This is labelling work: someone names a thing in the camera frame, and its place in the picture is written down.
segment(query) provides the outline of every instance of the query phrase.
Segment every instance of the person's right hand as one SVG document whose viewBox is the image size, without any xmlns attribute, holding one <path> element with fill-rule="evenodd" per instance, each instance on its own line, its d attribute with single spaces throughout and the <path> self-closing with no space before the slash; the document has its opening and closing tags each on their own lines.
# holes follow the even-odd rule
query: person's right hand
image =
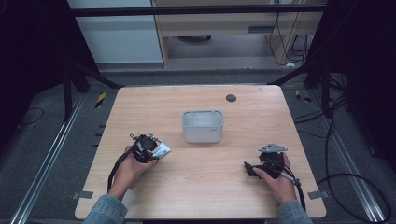
<svg viewBox="0 0 396 224">
<path fill-rule="evenodd" d="M 286 153 L 283 153 L 283 159 L 285 165 L 290 167 L 290 162 Z M 291 200 L 297 200 L 294 185 L 285 176 L 280 175 L 277 179 L 273 179 L 264 170 L 259 168 L 253 168 L 253 170 L 270 188 L 271 193 L 279 204 L 283 204 Z"/>
</svg>

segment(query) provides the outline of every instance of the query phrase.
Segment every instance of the white container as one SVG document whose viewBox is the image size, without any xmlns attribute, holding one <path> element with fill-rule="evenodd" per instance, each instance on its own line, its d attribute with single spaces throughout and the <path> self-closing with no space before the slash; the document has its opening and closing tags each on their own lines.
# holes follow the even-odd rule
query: white container
<svg viewBox="0 0 396 224">
<path fill-rule="evenodd" d="M 224 116 L 218 110 L 189 110 L 181 123 L 186 142 L 216 143 L 221 140 Z"/>
</svg>

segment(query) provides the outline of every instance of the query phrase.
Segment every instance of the person's hand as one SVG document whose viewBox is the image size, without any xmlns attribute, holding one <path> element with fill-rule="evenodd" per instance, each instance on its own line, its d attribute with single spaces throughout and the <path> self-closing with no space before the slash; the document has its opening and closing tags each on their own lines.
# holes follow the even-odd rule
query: person's hand
<svg viewBox="0 0 396 224">
<path fill-rule="evenodd" d="M 286 153 L 283 153 L 285 165 L 290 167 L 290 162 Z M 253 168 L 254 172 L 265 182 L 270 188 L 271 193 L 279 204 L 296 200 L 294 185 L 285 176 L 280 175 L 277 179 L 273 179 L 264 170 Z"/>
<path fill-rule="evenodd" d="M 134 155 L 129 154 L 117 169 L 114 174 L 114 182 L 107 194 L 112 195 L 120 201 L 125 192 L 135 184 L 140 176 L 147 170 L 152 168 L 157 163 L 157 160 L 149 161 L 148 163 L 141 163 L 136 160 Z"/>
</svg>

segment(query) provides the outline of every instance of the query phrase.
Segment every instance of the wall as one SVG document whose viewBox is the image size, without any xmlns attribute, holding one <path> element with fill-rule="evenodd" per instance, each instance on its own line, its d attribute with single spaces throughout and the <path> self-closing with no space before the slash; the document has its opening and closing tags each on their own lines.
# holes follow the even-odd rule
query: wall
<svg viewBox="0 0 396 224">
<path fill-rule="evenodd" d="M 151 7 L 149 0 L 68 0 L 71 8 Z M 98 67 L 162 63 L 153 16 L 77 18 Z"/>
</svg>

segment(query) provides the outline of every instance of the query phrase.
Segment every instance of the sleeve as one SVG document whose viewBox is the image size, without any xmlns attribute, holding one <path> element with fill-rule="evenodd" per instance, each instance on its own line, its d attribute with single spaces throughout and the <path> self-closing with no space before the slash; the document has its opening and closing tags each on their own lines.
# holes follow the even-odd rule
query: sleeve
<svg viewBox="0 0 396 224">
<path fill-rule="evenodd" d="M 277 208 L 277 221 L 281 224 L 305 224 L 312 223 L 305 210 L 297 200 L 292 200 Z"/>
<path fill-rule="evenodd" d="M 123 223 L 127 212 L 119 199 L 105 194 L 98 199 L 84 223 Z"/>
</svg>

